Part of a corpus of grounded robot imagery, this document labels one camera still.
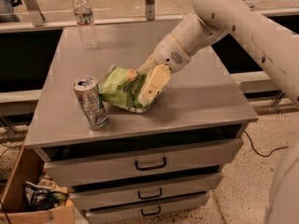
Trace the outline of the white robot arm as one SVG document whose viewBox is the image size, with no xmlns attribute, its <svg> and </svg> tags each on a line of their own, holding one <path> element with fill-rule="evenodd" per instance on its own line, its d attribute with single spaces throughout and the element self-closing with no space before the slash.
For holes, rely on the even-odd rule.
<svg viewBox="0 0 299 224">
<path fill-rule="evenodd" d="M 187 15 L 157 45 L 139 70 L 167 64 L 180 71 L 199 49 L 231 35 L 280 90 L 299 106 L 299 36 L 251 10 L 243 0 L 193 0 Z M 281 157 L 263 224 L 299 224 L 299 143 Z"/>
</svg>

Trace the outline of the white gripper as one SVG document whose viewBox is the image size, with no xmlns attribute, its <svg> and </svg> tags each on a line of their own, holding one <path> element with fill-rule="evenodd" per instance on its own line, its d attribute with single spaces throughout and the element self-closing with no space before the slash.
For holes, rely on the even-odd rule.
<svg viewBox="0 0 299 224">
<path fill-rule="evenodd" d="M 180 71 L 190 60 L 191 56 L 179 42 L 171 34 L 166 35 L 153 54 L 137 69 L 138 72 L 147 74 L 138 102 L 144 107 L 150 105 L 171 79 L 171 72 Z"/>
</svg>

